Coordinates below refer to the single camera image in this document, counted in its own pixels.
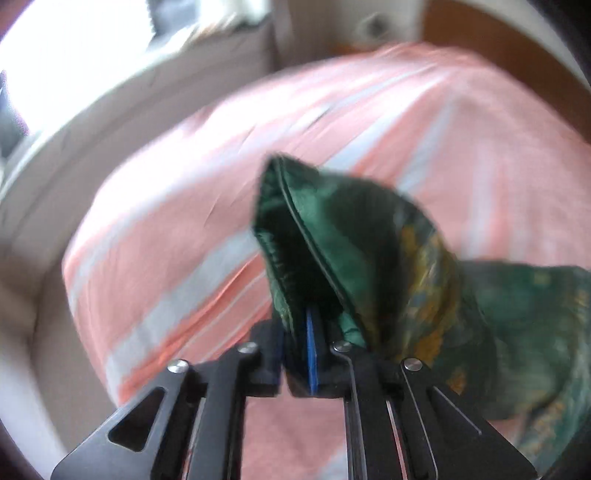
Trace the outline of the pink striped bed cover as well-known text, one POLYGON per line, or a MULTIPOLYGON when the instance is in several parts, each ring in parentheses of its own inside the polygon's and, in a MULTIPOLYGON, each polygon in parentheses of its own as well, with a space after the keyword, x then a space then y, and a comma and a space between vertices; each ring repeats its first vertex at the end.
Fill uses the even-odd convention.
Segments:
POLYGON ((590 146, 537 95, 457 49, 311 63, 198 111, 98 190, 63 276, 116 404, 276 313, 252 223, 277 155, 398 192, 460 260, 590 274, 590 146))

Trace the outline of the green patterned jacket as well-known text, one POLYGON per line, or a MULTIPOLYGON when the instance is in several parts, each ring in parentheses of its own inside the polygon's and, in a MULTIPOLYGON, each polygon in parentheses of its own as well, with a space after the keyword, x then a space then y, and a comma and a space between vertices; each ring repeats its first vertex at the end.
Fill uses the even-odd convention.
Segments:
POLYGON ((252 223, 301 391, 321 374, 311 334, 390 362, 424 361, 487 419, 524 417, 517 449, 549 471, 590 416, 590 274, 466 261, 409 199, 283 155, 252 223))

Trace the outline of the brown wooden headboard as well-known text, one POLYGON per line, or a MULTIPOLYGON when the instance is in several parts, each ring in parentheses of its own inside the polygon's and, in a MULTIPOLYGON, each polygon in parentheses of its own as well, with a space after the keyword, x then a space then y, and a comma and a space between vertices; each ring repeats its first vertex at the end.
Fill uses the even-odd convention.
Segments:
POLYGON ((484 10, 459 1, 431 1, 424 40, 475 52, 546 101, 585 139, 590 138, 590 92, 537 42, 484 10))

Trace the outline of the white round fan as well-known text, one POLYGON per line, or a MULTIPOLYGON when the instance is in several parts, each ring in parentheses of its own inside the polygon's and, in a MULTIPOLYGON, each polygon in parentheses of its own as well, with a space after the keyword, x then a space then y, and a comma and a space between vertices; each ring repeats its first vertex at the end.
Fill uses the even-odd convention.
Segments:
POLYGON ((356 27, 356 32, 363 42, 383 42, 391 37, 392 23, 386 14, 376 12, 363 18, 356 27))

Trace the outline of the white window bench cabinet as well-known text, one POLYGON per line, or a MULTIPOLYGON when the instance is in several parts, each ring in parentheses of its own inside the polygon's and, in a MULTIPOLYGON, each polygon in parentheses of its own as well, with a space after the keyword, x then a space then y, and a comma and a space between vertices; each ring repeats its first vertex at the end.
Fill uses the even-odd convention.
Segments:
POLYGON ((167 53, 57 132, 39 137, 1 189, 1 435, 29 478, 65 449, 44 405, 30 346, 38 296, 103 180, 202 106, 273 69, 265 22, 167 53))

